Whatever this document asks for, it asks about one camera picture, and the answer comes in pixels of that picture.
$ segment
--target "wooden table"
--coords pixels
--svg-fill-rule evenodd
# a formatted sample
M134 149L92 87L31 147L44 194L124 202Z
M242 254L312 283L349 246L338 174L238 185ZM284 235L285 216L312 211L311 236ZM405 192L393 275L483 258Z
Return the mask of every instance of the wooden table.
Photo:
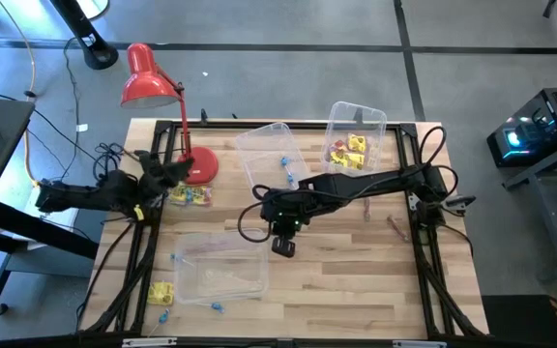
M149 149L156 121L132 119L125 147L129 150ZM420 141L426 131L437 125L417 123ZM234 229L242 209L255 201L235 150L234 137L243 131L191 130L192 143L210 147L219 158L219 174L212 183L213 205L210 208L181 208L165 204L153 281L173 281L170 254L175 250L179 235ZM293 133L310 171L319 173L324 132L294 130ZM439 138L439 133L429 138L424 149L425 159L437 147ZM383 146L383 169L397 169L395 137L386 136ZM446 147L434 163L450 165ZM137 176L141 174L138 164L126 157L121 168ZM446 171L444 175L450 186L452 176ZM333 214L315 217L310 226L296 236L295 257L288 259L270 253L270 289L262 299L225 302L224 314L201 305L174 304L167 323L159 326L154 335L426 338L412 245L403 242L386 221L388 215L393 215L403 231L409 234L404 194L372 197L370 212L371 220L365 222L364 204L358 200ZM461 218L450 215L446 218L450 226L465 230ZM267 228L266 222L259 218L258 210L247 215L243 226ZM126 223L122 221L105 225L95 270L125 227ZM445 228L438 228L438 235L449 292L474 325L487 332L469 246ZM107 260L85 311L82 328L98 319L121 288L131 239L132 232ZM434 291L431 293L436 323L443 330L439 302ZM131 296L127 325L132 321L136 301L137 290ZM155 327L163 312L164 307L148 304L144 334Z

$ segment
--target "lamp shade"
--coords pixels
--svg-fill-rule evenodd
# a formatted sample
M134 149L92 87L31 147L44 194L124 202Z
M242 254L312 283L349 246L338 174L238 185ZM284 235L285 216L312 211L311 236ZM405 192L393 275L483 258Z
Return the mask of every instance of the lamp shade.
M173 86L158 73L152 49L143 43L128 47L131 78L122 91L122 107L158 107L174 103L178 95Z

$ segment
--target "gray floor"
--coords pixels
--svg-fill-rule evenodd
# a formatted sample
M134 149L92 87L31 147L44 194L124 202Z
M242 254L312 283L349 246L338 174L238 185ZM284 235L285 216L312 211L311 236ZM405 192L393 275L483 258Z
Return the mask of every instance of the gray floor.
M31 39L71 36L46 0L5 4ZM541 17L540 0L403 4L413 45L557 47L557 29ZM142 20L145 25L133 25ZM94 24L114 42L399 44L392 0L111 0L110 9ZM0 38L17 38L1 9ZM179 116L177 107L119 107L129 74L125 52L120 53L115 66L95 72L84 65L80 51L70 51L81 94L81 123L89 125L80 136L87 150L99 142L123 141L132 117ZM64 56L59 49L35 54L37 108L73 136L72 87ZM347 101L380 108L390 120L415 119L400 53L157 51L156 58L186 85L191 117L203 107L211 118L235 113L240 118L325 119L334 102ZM507 193L500 187L510 172L495 168L484 142L542 87L557 87L557 55L416 54L414 59L426 119L442 122L449 132L459 191L478 197L466 224L482 293L557 297L557 282L543 285L536 278L557 262L541 220L526 207L526 192ZM22 98L29 73L26 50L0 48L0 93ZM72 147L43 120L32 118L30 129L68 163ZM30 190L22 151L20 144L0 183L0 199L19 208ZM36 177L61 175L57 161L36 141L31 154ZM79 156L66 180L91 185L90 173L91 161ZM13 194L2 195L6 189ZM97 220L83 214L77 223L98 231ZM91 266L79 261L78 267L89 274ZM14 274L2 296L13 309L0 318L0 339L71 332L86 284L83 277Z

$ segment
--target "red desk lamp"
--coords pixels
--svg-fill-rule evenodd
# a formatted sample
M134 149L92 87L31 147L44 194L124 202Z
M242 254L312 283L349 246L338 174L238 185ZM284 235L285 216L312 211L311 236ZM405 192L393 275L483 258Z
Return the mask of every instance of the red desk lamp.
M156 64L152 48L147 44L131 44L128 47L128 62L131 67L131 78L126 82L122 92L122 107L148 108L180 102L184 152L178 161L194 159L186 183L202 185L211 182L219 172L219 160L208 148L191 147L182 83L172 80Z

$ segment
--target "plastic bin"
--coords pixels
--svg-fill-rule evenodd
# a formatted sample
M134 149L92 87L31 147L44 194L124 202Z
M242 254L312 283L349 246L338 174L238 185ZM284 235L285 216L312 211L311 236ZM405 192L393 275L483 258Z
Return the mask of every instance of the plastic bin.
M266 232L246 228L252 238ZM261 297L268 290L268 246L247 242L237 231L190 233L175 248L175 299L210 304Z
M323 170L349 176L379 171L385 131L386 114L383 111L345 101L336 102L322 148Z
M284 123L275 123L236 136L236 149L252 188L297 189L308 166Z

